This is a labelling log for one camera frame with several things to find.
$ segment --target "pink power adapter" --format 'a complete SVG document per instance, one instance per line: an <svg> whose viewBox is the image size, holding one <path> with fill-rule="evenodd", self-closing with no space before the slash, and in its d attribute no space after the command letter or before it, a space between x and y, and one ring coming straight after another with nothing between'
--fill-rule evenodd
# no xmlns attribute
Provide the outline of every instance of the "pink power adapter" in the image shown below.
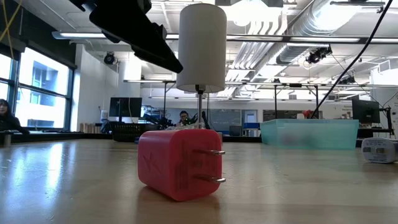
<svg viewBox="0 0 398 224"><path fill-rule="evenodd" d="M148 131L139 138L138 177L176 201L204 197L225 182L222 154L212 130Z"/></svg>

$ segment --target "window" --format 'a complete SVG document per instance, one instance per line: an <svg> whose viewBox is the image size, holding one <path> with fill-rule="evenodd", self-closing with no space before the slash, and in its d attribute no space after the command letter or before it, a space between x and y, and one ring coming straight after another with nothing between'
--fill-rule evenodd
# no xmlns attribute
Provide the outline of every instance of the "window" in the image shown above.
<svg viewBox="0 0 398 224"><path fill-rule="evenodd" d="M10 79L11 58L0 54L0 78Z"/></svg>
<svg viewBox="0 0 398 224"><path fill-rule="evenodd" d="M19 82L56 92L67 94L69 68L32 49L22 53Z"/></svg>
<svg viewBox="0 0 398 224"><path fill-rule="evenodd" d="M16 117L24 127L63 128L66 99L21 88Z"/></svg>
<svg viewBox="0 0 398 224"><path fill-rule="evenodd" d="M0 83L0 99L7 99L8 95L8 85L5 83Z"/></svg>

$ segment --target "exposed ceiling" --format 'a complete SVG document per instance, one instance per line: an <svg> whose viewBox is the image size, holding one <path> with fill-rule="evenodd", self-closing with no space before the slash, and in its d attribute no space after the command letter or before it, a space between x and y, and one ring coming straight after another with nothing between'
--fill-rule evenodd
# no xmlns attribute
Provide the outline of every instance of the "exposed ceiling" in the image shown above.
<svg viewBox="0 0 398 224"><path fill-rule="evenodd" d="M200 1L214 4L214 1ZM297 7L289 9L287 13L288 22L291 21L310 0L296 0ZM170 4L168 2L152 1L152 9L147 13L152 22L163 24L169 33L178 33L180 11L188 5L189 2ZM53 26L59 31L64 32L100 32L89 20L89 13L80 11L68 0L29 0L24 1L22 5L39 16L42 20ZM389 13L385 16L376 35L396 37L398 35L398 2L393 3ZM367 36L371 33L376 21L379 18L376 13L377 8L366 8L356 13L345 25L340 27L333 35L343 36ZM119 21L126 23L127 29L129 21ZM232 21L228 21L227 33L229 34L247 34L250 26L240 27ZM86 49L98 58L103 57L107 51L115 51L115 55L120 60L128 59L129 46L113 44L107 40L91 40L82 42L86 44ZM168 42L170 48L177 52L178 41ZM232 62L238 52L241 50L241 42L227 42L226 59ZM341 66L347 66L354 56L361 50L362 45L331 45L333 55ZM369 81L369 69L376 66L377 63L384 62L388 58L398 57L398 46L396 45L371 45L364 53L362 62L357 62L353 68L356 72L356 81L366 83ZM343 69L333 57L322 60L321 63L308 69L308 65L300 58L294 64L283 70L284 82L307 82L308 79L316 82L325 82L331 77L340 74ZM171 74L168 70L147 64L142 69L143 74Z"/></svg>

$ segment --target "table surface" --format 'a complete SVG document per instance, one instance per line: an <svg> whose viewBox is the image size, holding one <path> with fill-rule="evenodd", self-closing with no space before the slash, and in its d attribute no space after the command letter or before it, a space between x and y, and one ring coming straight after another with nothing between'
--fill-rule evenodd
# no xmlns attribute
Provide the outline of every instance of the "table surface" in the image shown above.
<svg viewBox="0 0 398 224"><path fill-rule="evenodd" d="M227 181L174 202L140 183L137 145L42 142L0 149L0 223L397 223L398 164L359 150L224 143Z"/></svg>

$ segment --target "turquoise plastic bin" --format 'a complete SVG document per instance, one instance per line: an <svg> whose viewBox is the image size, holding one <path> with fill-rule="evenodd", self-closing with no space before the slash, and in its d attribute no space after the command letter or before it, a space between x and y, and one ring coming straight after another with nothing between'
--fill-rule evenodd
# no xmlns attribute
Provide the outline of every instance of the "turquoise plastic bin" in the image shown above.
<svg viewBox="0 0 398 224"><path fill-rule="evenodd" d="M262 143L294 149L355 149L352 119L274 119L261 123Z"/></svg>

